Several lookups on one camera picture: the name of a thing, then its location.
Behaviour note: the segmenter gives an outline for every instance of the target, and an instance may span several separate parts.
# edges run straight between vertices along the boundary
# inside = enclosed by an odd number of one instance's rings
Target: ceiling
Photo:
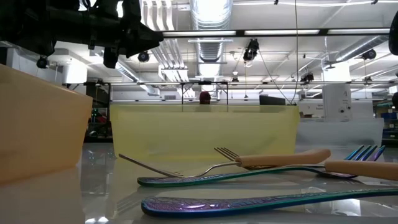
[[[177,30],[192,30],[191,12],[189,10],[189,0],[176,0],[173,2],[173,22]],[[264,3],[274,1],[244,1],[235,0],[230,23],[231,29],[295,29],[295,7],[283,4],[277,6]],[[298,3],[329,4],[345,2],[365,2],[362,0],[354,1],[302,1]],[[237,5],[242,3],[255,3],[256,5]],[[398,8],[398,3],[379,2],[375,5],[370,3],[355,6],[336,6],[336,7],[305,7],[297,6],[298,28],[345,28],[345,27],[389,27]],[[258,38],[261,55],[265,61],[268,71],[273,79],[277,81],[291,80],[298,68],[309,63],[312,59],[324,52],[330,55],[343,50],[360,40],[358,36],[333,36],[333,37],[299,37],[298,54],[296,51],[295,37],[260,37]],[[233,71],[238,72],[239,80],[264,81],[269,80],[269,74],[264,66],[260,55],[256,57],[252,67],[243,66],[243,60],[238,60],[241,52],[247,46],[250,38],[234,37],[233,42],[225,43],[221,74],[217,80],[230,80]],[[178,46],[182,53],[185,65],[188,67],[188,77],[195,78],[197,75],[197,62],[195,45],[188,43],[188,39],[178,39]],[[87,46],[58,42],[56,45],[61,48],[68,48],[76,54],[87,59],[89,64],[89,77],[97,77],[107,82],[122,82],[122,75],[112,69],[102,65],[102,59],[98,56],[90,56]],[[370,74],[384,70],[398,64],[398,57],[389,54],[388,44],[383,43],[375,48],[377,57],[374,61],[367,61],[366,73]],[[142,76],[148,82],[160,82],[157,75],[159,64],[151,55],[149,62],[140,63],[137,55],[127,59],[120,56],[128,66]],[[351,78],[360,78],[365,75],[363,60],[351,59],[350,61]],[[316,80],[320,80],[322,72],[321,64],[312,68]],[[379,77],[380,80],[390,80],[397,78],[394,72]]]

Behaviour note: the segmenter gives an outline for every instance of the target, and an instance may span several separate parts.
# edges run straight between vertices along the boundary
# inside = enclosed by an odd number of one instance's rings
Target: yellow bin
[[[0,65],[0,184],[75,166],[91,104],[89,96]]]
[[[293,154],[299,109],[111,105],[111,121],[116,155],[143,161],[219,161],[214,147],[227,147],[242,156]]]

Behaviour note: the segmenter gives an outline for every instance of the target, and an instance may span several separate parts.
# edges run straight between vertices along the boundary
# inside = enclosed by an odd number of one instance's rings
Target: fork
[[[301,164],[301,163],[318,164],[318,163],[324,161],[325,159],[327,159],[329,156],[330,156],[329,149],[309,150],[306,152],[302,152],[302,153],[298,153],[298,154],[294,154],[294,155],[287,155],[287,156],[264,156],[264,155],[262,155],[262,156],[245,156],[245,157],[241,157],[240,160],[238,160],[238,161],[225,162],[222,164],[213,165],[210,168],[208,168],[206,171],[202,172],[201,174],[193,175],[193,176],[189,176],[189,177],[201,177],[201,176],[207,174],[210,170],[218,168],[218,167],[223,167],[223,166],[256,166],[256,165],[264,165],[264,164],[270,164],[272,166],[286,166],[286,165]],[[125,159],[127,161],[133,162],[139,166],[145,167],[146,169],[163,174],[167,177],[189,178],[189,177],[185,177],[184,175],[177,173],[177,172],[156,169],[147,164],[144,164],[143,162],[137,161],[135,159],[132,159],[132,158],[122,155],[122,154],[119,154],[119,157],[122,159]]]
[[[353,151],[350,155],[348,155],[344,160],[354,160],[354,161],[365,161],[368,157],[374,152],[377,148],[376,145],[374,146],[367,146],[365,150],[361,151],[364,148],[364,145],[361,145],[357,150]],[[214,150],[219,152],[225,158],[231,161],[238,161],[240,158],[245,158],[246,156],[239,156],[235,152],[225,148],[225,147],[215,147]],[[245,166],[243,168],[247,170],[258,170],[258,169],[268,169],[274,166]]]
[[[238,177],[247,177],[259,174],[271,174],[292,170],[304,170],[314,172],[325,177],[341,179],[352,179],[357,177],[358,175],[363,175],[379,179],[398,180],[398,164],[391,162],[375,162],[383,153],[385,148],[385,146],[381,146],[379,150],[368,161],[325,161],[324,165],[290,165],[270,169],[252,170],[249,172],[216,174],[204,177],[139,177],[137,181],[139,184],[149,187],[180,187],[186,185],[207,184],[210,182],[235,179]],[[357,153],[358,152],[356,150],[348,157],[353,157]],[[371,153],[367,152],[365,156],[369,157],[370,155]]]

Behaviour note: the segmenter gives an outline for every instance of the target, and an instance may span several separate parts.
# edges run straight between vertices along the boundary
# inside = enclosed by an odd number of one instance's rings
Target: wooden handle
[[[370,161],[325,161],[328,172],[398,180],[398,163]]]
[[[318,164],[330,156],[329,149],[313,149],[288,156],[239,156],[236,162],[247,166],[287,166],[294,164]]]

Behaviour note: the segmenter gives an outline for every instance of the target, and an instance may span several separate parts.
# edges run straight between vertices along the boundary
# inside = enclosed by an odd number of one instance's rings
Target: utensil
[[[364,145],[360,146],[357,150],[353,151],[349,156],[347,156],[345,158],[345,160],[352,160],[352,158],[354,158],[355,155],[357,155],[357,153],[359,153],[362,149],[364,148]],[[361,153],[356,156],[353,160],[362,160],[365,161],[372,153],[373,151],[377,148],[377,146],[367,146],[365,148],[365,150],[361,151]],[[231,161],[239,161],[240,158],[245,158],[245,157],[256,157],[256,156],[239,156],[238,154],[236,154],[235,152],[225,148],[225,147],[216,147],[214,148],[214,150],[216,150],[218,153],[220,153],[221,155],[223,155],[225,158],[231,160]],[[306,151],[306,152],[301,152],[301,153],[297,153],[295,154],[295,156],[297,155],[297,157],[292,159],[296,159],[297,161],[289,161],[290,163],[286,163],[284,165],[279,165],[279,166],[286,166],[286,165],[292,165],[292,164],[314,164],[312,162],[307,162],[306,160],[311,159],[311,158],[307,158],[307,153],[310,151]],[[277,164],[279,162],[279,156],[269,156],[269,162],[267,163],[267,165],[269,164],[269,166],[244,166],[243,168],[247,169],[247,170],[258,170],[258,169],[268,169],[270,167],[272,167],[272,164]]]
[[[217,217],[237,215],[245,212],[266,211],[294,205],[305,205],[308,203],[391,195],[398,195],[398,188],[349,190],[237,199],[149,197],[141,202],[141,209],[145,214],[155,217]]]
[[[207,174],[210,170],[215,169],[217,167],[223,167],[223,166],[257,166],[257,165],[264,165],[264,164],[270,164],[272,166],[286,166],[286,165],[291,165],[291,164],[302,164],[303,162],[307,163],[307,164],[318,164],[319,162],[322,162],[325,159],[327,159],[329,156],[330,156],[329,149],[309,150],[307,152],[302,152],[299,154],[288,155],[288,156],[241,156],[236,159],[237,161],[216,164],[216,165],[211,166],[210,168],[208,168],[206,171],[202,172],[201,174],[197,174],[197,175],[193,175],[193,176],[189,176],[189,177],[201,177],[201,176]],[[124,156],[122,154],[119,154],[119,157],[126,159],[130,162],[133,162],[139,166],[150,169],[154,172],[163,174],[167,177],[189,178],[189,177],[183,176],[180,173],[156,169],[147,164],[144,164],[143,162],[137,161],[135,159],[131,159],[130,157]]]
[[[391,162],[375,162],[383,153],[385,146],[372,156],[369,161],[325,161],[324,165],[291,165],[270,169],[253,170],[231,174],[216,174],[204,177],[139,177],[139,184],[149,187],[179,187],[186,185],[207,184],[219,180],[247,177],[258,174],[271,174],[282,171],[305,170],[325,177],[352,179],[358,175],[387,180],[398,180],[398,164]]]

